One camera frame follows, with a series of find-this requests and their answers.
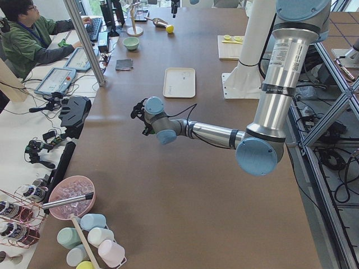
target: metal scoop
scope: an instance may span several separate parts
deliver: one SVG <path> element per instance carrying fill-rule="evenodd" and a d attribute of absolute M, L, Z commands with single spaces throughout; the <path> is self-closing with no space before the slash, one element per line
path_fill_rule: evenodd
<path fill-rule="evenodd" d="M 90 193 L 76 196 L 76 197 L 71 197 L 71 198 L 67 198 L 67 199 L 63 199 L 63 200 L 45 203 L 42 205 L 42 209 L 50 209 L 50 208 L 57 207 L 57 206 L 64 206 L 64 205 L 68 205 L 69 203 L 81 202 L 84 200 L 91 200 L 92 198 L 94 198 L 94 193 L 90 192 Z"/>
<path fill-rule="evenodd" d="M 148 17 L 145 18 L 152 21 L 153 25 L 156 27 L 166 28 L 168 26 L 168 23 L 160 18 L 148 18 Z"/>

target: white desk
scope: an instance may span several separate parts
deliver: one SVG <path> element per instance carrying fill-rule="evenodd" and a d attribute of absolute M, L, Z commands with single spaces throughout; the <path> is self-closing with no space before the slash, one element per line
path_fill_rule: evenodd
<path fill-rule="evenodd" d="M 65 35 L 66 33 L 56 35 L 50 47 L 56 48 L 57 44 L 65 37 Z M 117 38 L 111 38 L 110 50 L 113 48 L 117 40 Z M 76 32 L 73 30 L 67 39 L 67 43 L 73 44 L 76 41 L 78 41 L 78 37 Z M 52 67 L 63 67 L 65 62 L 66 60 L 64 59 L 52 64 L 36 66 L 32 72 L 30 72 L 27 79 L 41 80 Z M 97 90 L 99 89 L 92 70 L 89 70 L 86 73 L 78 72 L 75 80 L 78 78 L 80 79 L 75 83 L 78 87 L 75 86 L 75 91 L 73 92 L 73 87 L 71 86 L 69 94 L 87 96 L 92 102 L 96 96 Z M 30 94 L 33 94 L 38 99 L 42 99 L 40 95 L 34 94 L 32 90 L 36 88 L 39 83 L 40 81 L 31 80 L 26 82 L 25 86 L 29 88 Z M 29 111 L 29 108 L 45 104 L 45 100 L 42 99 L 43 101 L 41 101 L 38 99 L 34 100 L 31 96 L 28 96 L 23 103 L 13 103 L 10 101 L 5 109 L 14 113 L 26 113 Z M 54 112 L 44 110 L 44 114 L 53 118 L 52 122 L 47 120 L 45 115 L 41 112 L 15 115 L 7 111 L 3 111 L 0 114 L 0 143 L 2 145 L 0 154 L 0 171 L 2 173 L 0 189 L 13 193 L 19 186 L 23 184 L 31 184 L 36 178 L 41 178 L 46 174 L 49 175 L 51 173 L 51 169 L 46 168 L 42 164 L 27 163 L 24 160 L 24 152 L 25 147 L 30 140 L 34 137 L 42 140 L 42 135 L 50 129 L 53 129 L 53 127 L 56 127 L 58 132 L 59 129 L 61 129 L 62 132 L 65 131 L 65 128 L 60 127 L 61 120 L 58 118 L 59 112 L 60 110 Z M 61 143 L 49 153 L 47 153 L 46 150 L 42 150 L 39 155 L 42 160 L 50 161 L 57 166 L 64 147 L 65 142 Z M 8 197 L 0 192 L 0 199 L 8 200 Z M 22 254 L 24 257 L 22 262 L 16 266 L 11 262 L 0 263 L 0 269 L 27 268 L 35 248 L 36 245 L 31 246 L 29 249 L 0 245 L 0 251 L 6 251 L 10 256 Z"/>

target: wooden stand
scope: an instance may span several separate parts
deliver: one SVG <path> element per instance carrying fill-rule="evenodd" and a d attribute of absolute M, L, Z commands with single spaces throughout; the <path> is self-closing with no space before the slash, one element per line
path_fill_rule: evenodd
<path fill-rule="evenodd" d="M 140 36 L 144 33 L 144 29 L 136 26 L 136 24 L 135 24 L 134 8 L 135 8 L 135 6 L 137 6 L 139 4 L 140 3 L 137 2 L 133 5 L 131 5 L 130 15 L 131 15 L 132 27 L 127 29 L 127 34 L 129 36 Z"/>

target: table surface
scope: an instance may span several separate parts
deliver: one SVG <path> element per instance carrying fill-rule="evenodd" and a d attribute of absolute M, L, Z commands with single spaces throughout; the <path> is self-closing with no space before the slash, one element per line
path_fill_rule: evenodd
<path fill-rule="evenodd" d="M 173 24 L 174 34 L 138 23 L 144 34 L 133 52 L 120 36 L 66 173 L 94 182 L 91 212 L 106 216 L 125 248 L 123 268 L 321 268 L 287 153 L 274 172 L 253 177 L 232 150 L 186 137 L 162 146 L 130 118 L 143 98 L 162 97 L 166 68 L 191 67 L 196 96 L 162 97 L 167 114 L 198 103 L 192 120 L 245 130 L 257 100 L 223 98 L 221 74 L 237 63 L 220 61 L 217 49 L 217 35 L 244 35 L 244 10 L 181 8 L 172 19 L 162 8 L 150 15 Z M 134 60 L 133 70 L 116 72 L 116 59 L 125 58 Z M 56 242 L 66 226 L 71 222 L 48 219 L 28 268 L 68 268 L 68 250 Z"/>

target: pink bowl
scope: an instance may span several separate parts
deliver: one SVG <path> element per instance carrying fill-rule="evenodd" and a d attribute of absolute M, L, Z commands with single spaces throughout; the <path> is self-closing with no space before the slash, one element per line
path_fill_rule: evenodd
<path fill-rule="evenodd" d="M 49 202 L 76 197 L 90 192 L 94 193 L 92 200 L 50 208 L 51 215 L 59 220 L 69 220 L 72 214 L 76 217 L 84 216 L 94 206 L 96 199 L 95 186 L 89 178 L 83 175 L 74 175 L 64 179 L 52 190 Z"/>

